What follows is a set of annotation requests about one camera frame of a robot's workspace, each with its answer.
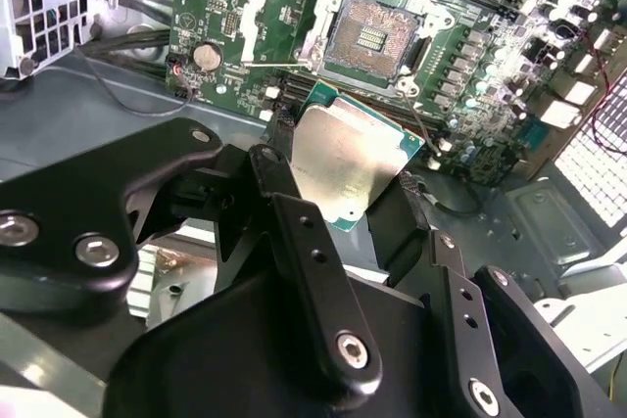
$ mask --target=metal panel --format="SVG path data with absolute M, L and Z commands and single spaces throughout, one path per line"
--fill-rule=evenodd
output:
M 599 242 L 550 180 L 507 193 L 514 216 L 548 263 L 567 265 L 601 249 Z
M 0 180 L 171 119 L 133 116 L 119 109 L 74 56 L 59 65 L 38 75 L 26 97 L 0 106 Z M 106 65 L 98 64 L 97 69 L 120 99 L 138 110 L 163 111 L 177 103 L 154 80 Z M 193 104 L 178 116 L 196 119 L 223 142 L 245 148 L 259 142 L 265 127 L 252 119 Z

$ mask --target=screw hole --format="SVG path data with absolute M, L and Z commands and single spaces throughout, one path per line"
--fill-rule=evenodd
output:
M 318 263 L 326 262 L 326 255 L 318 249 L 312 250 L 312 259 Z
M 464 299 L 472 301 L 472 295 L 466 289 L 460 289 L 459 291 L 461 292 L 461 295 Z
M 479 328 L 479 324 L 477 323 L 477 321 L 470 315 L 466 314 L 463 319 L 466 321 L 470 328 Z
M 479 394 L 479 396 L 481 397 L 483 401 L 485 401 L 489 405 L 492 404 L 492 398 L 490 397 L 490 395 L 486 394 L 485 392 L 482 392 Z
M 301 221 L 301 224 L 303 224 L 308 229 L 311 229 L 312 227 L 314 227 L 314 223 L 312 222 L 312 220 L 306 217 L 305 215 L 301 217 L 300 221 Z
M 274 152 L 270 147 L 264 147 L 262 149 L 262 154 L 264 154 L 264 157 L 269 161 L 274 163 L 281 162 L 281 157 L 279 157 L 278 154 L 276 154 L 276 152 Z
M 233 203 L 235 203 L 235 198 L 233 197 L 233 195 L 227 194 L 222 198 L 220 206 L 222 207 L 222 209 L 226 209 L 233 206 Z

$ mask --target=green circuit board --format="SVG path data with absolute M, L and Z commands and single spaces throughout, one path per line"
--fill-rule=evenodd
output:
M 580 31 L 615 41 L 603 14 L 615 3 L 175 0 L 169 59 L 200 102 L 259 119 L 300 106 L 317 80 L 418 133 L 412 107 L 445 143 L 441 155 L 425 146 L 413 163 L 496 185 L 547 135 L 534 102 L 553 93 L 556 64 L 577 77 L 596 73 L 570 58 L 586 48 Z M 219 67 L 195 55 L 208 44 Z M 180 87 L 172 73 L 168 85 Z

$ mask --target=silver screw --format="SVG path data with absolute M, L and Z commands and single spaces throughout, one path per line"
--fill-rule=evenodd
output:
M 368 363 L 368 351 L 362 340 L 355 335 L 345 333 L 337 339 L 337 348 L 349 366 L 355 369 L 364 369 Z
M 488 386 L 476 379 L 470 379 L 468 388 L 474 401 L 488 416 L 499 414 L 499 402 Z
M 97 268 L 111 266 L 120 256 L 120 249 L 113 240 L 99 235 L 85 237 L 76 244 L 76 257 L 85 264 Z
M 492 272 L 492 274 L 494 274 L 494 277 L 497 279 L 497 281 L 499 281 L 501 284 L 503 284 L 504 286 L 506 286 L 507 284 L 509 284 L 507 278 L 505 277 L 505 275 L 501 272 L 501 271 L 497 271 L 496 269 Z
M 442 234 L 440 236 L 440 240 L 442 241 L 442 243 L 444 243 L 444 245 L 446 245 L 450 249 L 454 249 L 455 248 L 455 244 L 453 243 L 453 239 L 451 237 L 449 237 L 448 235 Z
M 204 133 L 203 131 L 199 131 L 198 129 L 192 131 L 192 137 L 200 142 L 209 142 L 212 140 L 212 138 L 209 137 L 206 133 Z
M 25 215 L 0 215 L 0 245 L 23 247 L 39 235 L 37 223 Z

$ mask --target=black plastic bracket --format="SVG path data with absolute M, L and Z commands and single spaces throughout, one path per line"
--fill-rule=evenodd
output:
M 473 280 L 486 300 L 504 387 L 524 416 L 617 416 L 607 395 L 508 274 L 485 266 Z
M 0 308 L 75 320 L 112 313 L 137 270 L 136 242 L 155 197 L 177 174 L 211 166 L 221 148 L 210 129 L 178 118 L 3 183 L 0 214 L 27 217 L 36 236 L 0 246 Z M 115 262 L 80 261 L 87 236 L 110 240 Z

